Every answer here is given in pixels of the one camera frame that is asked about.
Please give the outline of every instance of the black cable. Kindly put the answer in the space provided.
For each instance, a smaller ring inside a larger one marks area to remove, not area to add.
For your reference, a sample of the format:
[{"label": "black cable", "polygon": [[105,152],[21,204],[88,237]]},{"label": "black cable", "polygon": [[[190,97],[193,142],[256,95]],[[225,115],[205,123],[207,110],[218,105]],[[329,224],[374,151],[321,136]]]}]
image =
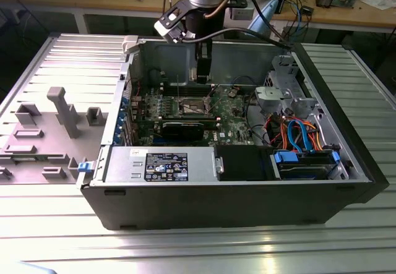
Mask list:
[{"label": "black cable", "polygon": [[162,15],[165,13],[165,4],[166,4],[166,0],[162,1]]},{"label": "black cable", "polygon": [[29,14],[38,22],[38,24],[45,30],[45,32],[47,33],[47,34],[49,34],[50,33],[50,31],[37,19],[37,17],[35,17],[35,15],[29,10],[29,9],[27,9],[27,7],[25,6],[25,4],[24,3],[22,3],[20,0],[16,0],[23,8],[25,8],[25,10],[27,11],[27,12],[29,12]]},{"label": "black cable", "polygon": [[276,31],[276,29],[270,24],[270,22],[265,18],[265,16],[263,15],[263,13],[261,12],[260,6],[258,5],[256,0],[252,0],[254,7],[256,8],[256,11],[258,12],[259,16],[261,17],[262,21],[265,23],[265,25],[282,41],[286,42],[286,39],[284,39],[284,37],[282,37],[281,34],[279,34],[278,31]]},{"label": "black cable", "polygon": [[386,41],[385,41],[385,43],[384,43],[384,46],[385,46],[385,47],[388,46],[389,41],[390,41],[390,39],[392,38],[392,36],[394,35],[395,31],[396,31],[396,27],[394,27],[394,30],[392,31],[392,33],[390,33],[388,39],[386,39]]},{"label": "black cable", "polygon": [[267,38],[266,36],[261,35],[260,33],[257,33],[257,32],[255,32],[255,31],[249,30],[249,29],[247,29],[247,28],[225,28],[225,29],[223,29],[223,30],[214,32],[214,33],[212,33],[212,34],[210,34],[210,35],[207,35],[207,36],[202,37],[202,38],[199,38],[199,39],[185,39],[185,38],[182,38],[182,39],[180,39],[180,42],[183,42],[183,43],[199,43],[199,42],[203,42],[203,41],[206,41],[206,40],[208,40],[208,39],[211,39],[211,38],[213,38],[213,37],[222,35],[222,34],[227,33],[227,32],[242,32],[242,33],[247,33],[247,34],[250,34],[250,35],[252,35],[252,36],[255,36],[255,37],[257,37],[257,38],[259,38],[259,39],[261,39],[261,40],[263,40],[263,41],[266,41],[266,42],[268,42],[268,43],[270,43],[270,44],[272,44],[272,45],[278,46],[278,47],[280,47],[280,48],[283,48],[283,49],[290,49],[290,46],[289,46],[289,45],[286,45],[286,44],[283,44],[283,43],[279,43],[279,42],[277,42],[277,41],[275,41],[275,40],[272,40],[272,39],[270,39],[270,38]]},{"label": "black cable", "polygon": [[260,85],[258,85],[258,84],[256,83],[256,81],[254,81],[254,79],[253,79],[252,77],[250,77],[250,76],[248,76],[248,75],[241,75],[241,76],[238,76],[238,77],[234,78],[233,81],[231,81],[231,84],[234,85],[235,82],[236,82],[238,79],[241,79],[241,78],[247,78],[247,79],[249,79],[255,86],[257,86],[257,87],[260,86]]},{"label": "black cable", "polygon": [[[307,22],[305,25],[303,25],[298,31],[300,32],[301,30],[305,29],[305,34],[308,32],[308,28],[309,28],[309,23],[311,22],[312,16],[311,15],[307,15]],[[290,34],[290,36],[293,36],[295,33],[297,33],[297,28],[296,30],[294,30],[294,32],[292,34]]]}]

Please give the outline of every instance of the power supply label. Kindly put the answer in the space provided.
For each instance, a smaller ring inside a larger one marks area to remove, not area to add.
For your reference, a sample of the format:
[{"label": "power supply label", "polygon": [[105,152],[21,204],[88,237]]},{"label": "power supply label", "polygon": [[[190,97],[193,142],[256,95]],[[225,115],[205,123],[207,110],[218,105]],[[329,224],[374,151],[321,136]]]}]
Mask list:
[{"label": "power supply label", "polygon": [[148,153],[144,180],[188,181],[187,153]]}]

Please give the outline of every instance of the wooden desk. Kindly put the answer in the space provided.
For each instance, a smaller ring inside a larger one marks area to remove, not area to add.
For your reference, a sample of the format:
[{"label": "wooden desk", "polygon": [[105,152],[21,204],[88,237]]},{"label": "wooden desk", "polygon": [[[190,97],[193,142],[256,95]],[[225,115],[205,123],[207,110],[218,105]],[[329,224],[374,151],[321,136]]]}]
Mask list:
[{"label": "wooden desk", "polygon": [[[159,17],[163,0],[21,0],[32,11],[67,12],[75,17],[80,33],[88,33],[85,14]],[[0,0],[0,8],[23,9],[16,0]]]},{"label": "wooden desk", "polygon": [[[316,7],[315,0],[301,0],[303,5],[314,8],[311,28],[329,28],[352,31],[391,32],[396,26],[394,8],[379,10],[361,1],[356,1],[353,9],[343,7]],[[292,22],[295,15],[290,4],[285,4],[282,13],[273,17],[275,21]]]},{"label": "wooden desk", "polygon": [[[21,0],[31,10],[67,12],[74,14],[80,33],[88,33],[85,14],[117,15],[128,17],[159,17],[162,0]],[[314,15],[310,28],[329,28],[362,32],[391,32],[396,25],[393,8],[380,11],[357,1],[353,9],[315,6],[315,0],[301,0],[304,5],[313,7]],[[23,9],[15,0],[0,0],[2,8]],[[281,14],[273,18],[277,28],[282,29],[295,19],[291,6],[286,4]]]}]

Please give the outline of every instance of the cable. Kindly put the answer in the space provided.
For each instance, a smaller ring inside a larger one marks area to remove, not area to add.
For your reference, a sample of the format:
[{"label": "cable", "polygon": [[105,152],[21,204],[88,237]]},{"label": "cable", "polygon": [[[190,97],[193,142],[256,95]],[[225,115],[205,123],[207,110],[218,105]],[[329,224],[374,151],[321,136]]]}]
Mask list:
[{"label": "cable", "polygon": [[204,18],[211,19],[212,17],[215,17],[221,10],[223,10],[223,8],[227,5],[227,3],[228,3],[228,0],[223,0],[223,2],[221,2],[220,5],[217,6],[217,8],[213,12],[211,12],[209,14],[205,14]]},{"label": "cable", "polygon": [[293,124],[296,123],[296,122],[299,124],[299,126],[300,126],[300,128],[301,128],[301,132],[302,132],[302,136],[303,136],[303,141],[304,141],[304,146],[305,146],[306,150],[308,150],[308,151],[312,150],[312,145],[309,143],[307,131],[306,131],[305,127],[304,127],[304,124],[303,124],[301,121],[296,120],[296,119],[293,119],[292,121],[290,121],[290,122],[289,122],[289,125],[288,125],[288,127],[287,127],[287,136],[288,136],[288,138],[289,138],[289,140],[290,140],[290,143],[291,143],[292,146],[294,146],[297,150],[299,150],[299,152],[302,152],[301,148],[300,148],[297,144],[295,144],[295,142],[294,142],[294,140],[293,140],[293,137],[292,137],[292,135],[291,135],[291,130],[292,130]]},{"label": "cable", "polygon": [[38,22],[38,24],[45,30],[45,32],[47,33],[47,34],[49,34],[50,33],[50,31],[37,19],[37,17],[35,17],[35,15],[29,10],[29,9],[27,9],[27,7],[25,6],[25,4],[24,3],[22,3],[20,0],[16,0],[23,8],[25,8],[25,10],[27,11],[27,12],[29,12],[29,14]]},{"label": "cable", "polygon": [[253,35],[253,36],[255,36],[255,37],[257,37],[257,38],[259,38],[259,39],[261,39],[261,40],[263,40],[263,41],[266,41],[266,42],[268,42],[268,43],[270,43],[270,44],[272,44],[272,45],[278,46],[278,47],[280,47],[280,48],[283,48],[283,49],[290,49],[290,46],[289,46],[289,45],[286,45],[286,44],[283,44],[283,43],[279,43],[279,42],[277,42],[277,41],[275,41],[275,40],[272,40],[272,39],[270,39],[270,38],[267,38],[266,36],[261,35],[260,33],[257,33],[257,32],[255,32],[255,31],[249,30],[249,29],[247,29],[247,28],[225,28],[225,29],[223,29],[223,30],[214,32],[214,33],[212,33],[212,34],[210,34],[210,35],[207,35],[207,36],[202,37],[202,38],[199,38],[199,39],[192,39],[192,40],[191,40],[191,39],[182,38],[182,39],[180,39],[180,42],[183,42],[183,43],[199,43],[199,42],[203,42],[203,41],[206,41],[206,40],[208,40],[208,39],[211,39],[211,38],[213,38],[213,37],[222,35],[222,34],[227,33],[227,32],[242,32],[242,33],[247,33],[247,34]]},{"label": "cable", "polygon": [[317,142],[317,147],[319,148],[319,150],[323,150],[321,143],[319,142],[319,133],[316,132],[316,142]]},{"label": "cable", "polygon": [[249,79],[255,86],[257,86],[257,87],[260,86],[259,84],[256,83],[256,81],[254,81],[254,79],[253,79],[252,77],[247,76],[247,75],[241,75],[241,76],[238,76],[238,77],[234,78],[233,81],[231,81],[231,84],[234,85],[235,82],[236,82],[238,79],[241,79],[241,78],[247,78],[247,79]]},{"label": "cable", "polygon": [[282,35],[276,31],[276,29],[269,23],[269,21],[265,18],[263,13],[261,12],[260,6],[258,5],[256,0],[252,0],[254,7],[256,8],[256,11],[258,12],[259,16],[261,17],[262,21],[265,23],[265,25],[283,42],[286,42],[286,39],[282,37]]},{"label": "cable", "polygon": [[301,25],[301,13],[300,13],[300,11],[299,11],[299,8],[298,8],[298,5],[297,5],[297,4],[295,4],[294,2],[291,2],[291,1],[287,1],[287,0],[285,0],[285,2],[291,4],[292,6],[294,6],[294,7],[296,8],[296,11],[297,11],[297,18],[298,18],[297,29],[296,29],[296,31],[294,32],[294,33],[296,33],[296,32],[298,32],[298,31],[300,30],[300,25]]}]

